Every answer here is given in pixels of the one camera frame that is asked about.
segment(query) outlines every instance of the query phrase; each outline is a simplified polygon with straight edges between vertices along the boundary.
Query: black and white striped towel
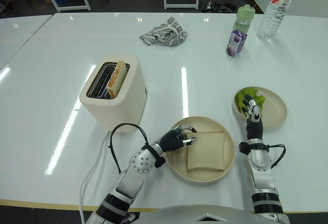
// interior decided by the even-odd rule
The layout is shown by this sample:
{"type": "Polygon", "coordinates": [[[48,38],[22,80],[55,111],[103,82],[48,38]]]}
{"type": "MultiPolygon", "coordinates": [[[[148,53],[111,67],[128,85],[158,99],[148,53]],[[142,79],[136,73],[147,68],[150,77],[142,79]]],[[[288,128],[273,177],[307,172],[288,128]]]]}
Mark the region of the black and white striped towel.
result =
{"type": "Polygon", "coordinates": [[[158,27],[153,28],[148,33],[140,36],[140,39],[150,46],[153,43],[160,43],[165,46],[176,46],[183,43],[188,34],[183,31],[179,23],[171,17],[168,19],[167,24],[161,24],[158,27]]]}

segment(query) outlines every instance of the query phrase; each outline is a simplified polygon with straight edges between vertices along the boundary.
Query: toaster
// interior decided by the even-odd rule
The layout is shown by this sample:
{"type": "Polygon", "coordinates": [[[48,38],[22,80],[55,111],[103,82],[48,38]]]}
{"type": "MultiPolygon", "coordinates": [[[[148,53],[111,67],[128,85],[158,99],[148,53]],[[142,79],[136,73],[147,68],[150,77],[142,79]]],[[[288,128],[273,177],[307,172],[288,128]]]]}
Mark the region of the toaster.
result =
{"type": "MultiPolygon", "coordinates": [[[[125,54],[105,56],[95,67],[79,99],[101,126],[112,131],[121,123],[139,124],[144,111],[147,89],[137,57],[125,54]],[[112,98],[106,86],[118,61],[124,61],[127,74],[115,98],[112,98]]],[[[118,132],[131,132],[133,126],[122,126],[118,132]]]]}

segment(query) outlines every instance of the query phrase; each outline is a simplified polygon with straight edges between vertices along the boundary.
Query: bottle cap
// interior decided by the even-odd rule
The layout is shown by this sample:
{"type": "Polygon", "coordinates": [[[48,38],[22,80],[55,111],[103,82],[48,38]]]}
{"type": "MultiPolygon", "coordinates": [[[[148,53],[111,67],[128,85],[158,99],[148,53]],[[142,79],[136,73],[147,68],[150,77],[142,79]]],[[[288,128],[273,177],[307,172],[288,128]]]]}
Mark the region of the bottle cap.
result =
{"type": "Polygon", "coordinates": [[[254,18],[255,9],[250,5],[240,6],[237,11],[237,16],[240,19],[251,20],[254,18]]]}

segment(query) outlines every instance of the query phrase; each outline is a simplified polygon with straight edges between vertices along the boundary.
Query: glossy table surface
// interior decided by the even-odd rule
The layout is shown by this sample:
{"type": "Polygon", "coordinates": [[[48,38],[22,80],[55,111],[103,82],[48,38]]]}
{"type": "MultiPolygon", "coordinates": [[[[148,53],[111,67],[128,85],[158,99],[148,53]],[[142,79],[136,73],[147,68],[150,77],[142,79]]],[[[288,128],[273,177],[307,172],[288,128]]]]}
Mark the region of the glossy table surface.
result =
{"type": "Polygon", "coordinates": [[[51,16],[0,19],[0,68],[51,16]]]}
{"type": "MultiPolygon", "coordinates": [[[[255,16],[241,56],[231,59],[225,48],[234,14],[54,15],[0,78],[0,199],[78,204],[80,184],[106,134],[79,102],[79,92],[103,56],[127,53],[139,58],[145,77],[148,98],[140,126],[149,141],[186,116],[205,116],[221,123],[235,144],[234,164],[219,181],[184,182],[165,164],[148,174],[132,207],[203,203],[252,210],[244,155],[238,152],[245,124],[232,101],[241,88],[261,86],[278,94],[288,109],[285,122],[265,129],[263,138],[265,144],[287,147],[273,169],[284,210],[327,211],[328,20],[287,16],[275,38],[262,41],[256,36],[261,17],[255,16]],[[146,46],[139,40],[170,16],[189,34],[182,45],[146,46]]],[[[138,132],[113,139],[124,169],[144,141],[138,132]]],[[[273,158],[279,153],[270,152],[273,158]]],[[[103,150],[84,205],[98,206],[117,176],[110,151],[103,150]]]]}

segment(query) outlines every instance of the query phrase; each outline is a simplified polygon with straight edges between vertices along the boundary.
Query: beige plate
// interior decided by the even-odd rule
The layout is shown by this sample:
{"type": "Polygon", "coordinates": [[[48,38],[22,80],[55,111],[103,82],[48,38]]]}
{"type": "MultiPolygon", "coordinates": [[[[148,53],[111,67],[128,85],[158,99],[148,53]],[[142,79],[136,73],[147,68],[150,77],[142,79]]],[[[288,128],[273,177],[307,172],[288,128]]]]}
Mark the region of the beige plate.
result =
{"type": "Polygon", "coordinates": [[[224,176],[232,166],[235,156],[234,143],[229,132],[219,123],[209,118],[192,116],[182,119],[173,127],[188,125],[197,132],[225,132],[224,134],[224,171],[213,169],[193,169],[187,171],[187,148],[167,152],[166,156],[173,170],[183,178],[193,182],[212,182],[224,176]]]}
{"type": "MultiPolygon", "coordinates": [[[[263,104],[263,109],[262,109],[263,127],[273,128],[282,124],[287,117],[287,108],[285,103],[282,101],[282,99],[277,94],[275,94],[274,92],[268,89],[262,87],[251,87],[251,88],[257,89],[256,95],[258,96],[263,95],[265,97],[265,102],[263,104]]],[[[234,108],[236,112],[246,120],[245,114],[238,110],[236,99],[234,99],[234,108]]]]}

